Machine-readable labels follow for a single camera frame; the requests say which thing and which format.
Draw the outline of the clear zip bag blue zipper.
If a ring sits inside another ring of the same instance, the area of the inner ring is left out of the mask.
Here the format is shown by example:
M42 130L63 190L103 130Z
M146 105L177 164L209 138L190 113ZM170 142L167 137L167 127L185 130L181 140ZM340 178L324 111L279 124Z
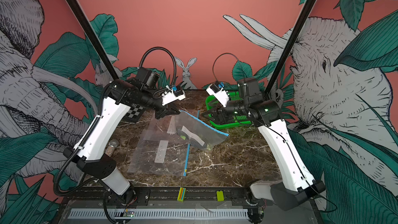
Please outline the clear zip bag blue zipper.
M178 125L184 125L188 130L197 134L206 143L210 144L212 149L223 143L229 136L229 134L211 127L199 118L185 111L180 111L179 115L175 115L175 122L176 127Z

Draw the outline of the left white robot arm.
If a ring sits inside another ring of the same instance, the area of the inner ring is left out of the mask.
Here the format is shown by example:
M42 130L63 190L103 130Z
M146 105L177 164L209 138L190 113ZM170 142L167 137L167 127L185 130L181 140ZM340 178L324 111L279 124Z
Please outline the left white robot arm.
M183 100L185 92L179 85L157 90L154 86L158 79L157 73L141 67L135 77L108 84L99 101L99 114L82 139L64 150L65 164L76 163L82 172L102 181L116 195L125 196L132 186L105 150L121 120L137 123L147 109L154 111L156 119L180 113L174 101Z

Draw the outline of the dark purple eggplant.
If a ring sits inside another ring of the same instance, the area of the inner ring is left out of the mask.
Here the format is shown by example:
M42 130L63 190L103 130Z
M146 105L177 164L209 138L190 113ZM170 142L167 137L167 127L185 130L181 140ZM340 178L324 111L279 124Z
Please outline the dark purple eggplant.
M176 134L183 140L189 142L193 147L199 150L212 150L212 146L206 143L197 134L188 130L184 125L178 125L176 127Z

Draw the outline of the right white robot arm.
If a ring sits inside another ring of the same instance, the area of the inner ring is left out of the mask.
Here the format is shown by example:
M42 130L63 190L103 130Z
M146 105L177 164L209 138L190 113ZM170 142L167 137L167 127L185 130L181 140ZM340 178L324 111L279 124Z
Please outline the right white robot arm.
M324 182L315 180L295 148L278 104L265 98L253 77L241 79L237 85L240 99L233 101L222 82L210 84L206 91L218 100L219 105L202 116L219 125L234 115L246 116L266 140L282 180L278 183L259 180L251 184L253 198L271 200L283 211L288 211L324 192Z

